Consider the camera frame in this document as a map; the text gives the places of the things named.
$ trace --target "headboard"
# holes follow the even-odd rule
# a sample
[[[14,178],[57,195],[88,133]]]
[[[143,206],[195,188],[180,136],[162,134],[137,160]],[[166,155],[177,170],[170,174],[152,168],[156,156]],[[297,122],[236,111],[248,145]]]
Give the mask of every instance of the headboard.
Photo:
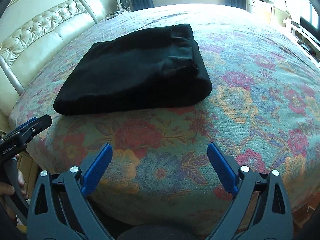
[[[31,80],[69,42],[106,15],[99,0],[68,0],[33,17],[0,43],[0,130]]]

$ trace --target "bed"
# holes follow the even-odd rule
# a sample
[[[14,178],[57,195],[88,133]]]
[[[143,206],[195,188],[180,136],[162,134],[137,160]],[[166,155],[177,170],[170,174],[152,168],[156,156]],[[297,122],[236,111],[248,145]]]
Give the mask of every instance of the bed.
[[[208,98],[184,108],[86,116],[53,110],[92,44],[182,23],[191,25],[212,81]],[[205,236],[231,200],[208,161],[208,143],[255,171],[277,169],[295,211],[320,189],[319,107],[320,72],[285,35],[238,8],[184,4],[102,20],[82,33],[29,83],[9,122],[13,128],[51,115],[52,126],[28,146],[51,173],[110,143],[113,159],[90,197],[105,214],[131,225],[169,221]]]

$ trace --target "blue gripper pad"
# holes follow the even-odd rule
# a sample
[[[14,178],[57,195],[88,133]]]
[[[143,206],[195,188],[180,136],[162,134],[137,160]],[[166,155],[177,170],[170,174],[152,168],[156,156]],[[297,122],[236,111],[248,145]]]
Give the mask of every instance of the blue gripper pad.
[[[84,197],[95,191],[111,160],[112,147],[110,144],[105,144],[82,176],[81,192]]]
[[[226,161],[224,154],[221,153],[213,143],[208,145],[207,153],[209,161],[217,173],[225,191],[235,196],[239,190],[237,186],[237,176]]]

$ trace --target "television screen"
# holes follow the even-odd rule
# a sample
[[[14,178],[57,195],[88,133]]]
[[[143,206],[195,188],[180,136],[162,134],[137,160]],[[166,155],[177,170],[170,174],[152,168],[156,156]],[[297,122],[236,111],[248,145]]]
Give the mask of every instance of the television screen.
[[[312,4],[307,0],[301,0],[301,19],[300,25],[309,31],[318,41],[320,41],[320,19],[313,8]]]

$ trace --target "metal bolt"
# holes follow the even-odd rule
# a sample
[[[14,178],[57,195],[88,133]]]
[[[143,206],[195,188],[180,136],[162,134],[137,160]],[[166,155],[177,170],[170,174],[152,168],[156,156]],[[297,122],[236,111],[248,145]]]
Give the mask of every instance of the metal bolt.
[[[275,176],[279,176],[279,171],[273,170],[273,171],[272,171],[272,174],[275,175]]]
[[[245,165],[241,166],[241,171],[248,172],[249,170],[250,168],[248,166],[245,166]]]
[[[70,172],[71,173],[76,173],[78,171],[79,171],[79,168],[77,166],[73,166],[73,167],[70,168]]]
[[[47,171],[41,171],[40,176],[41,176],[41,177],[44,177],[44,176],[47,176],[47,174],[48,174]]]

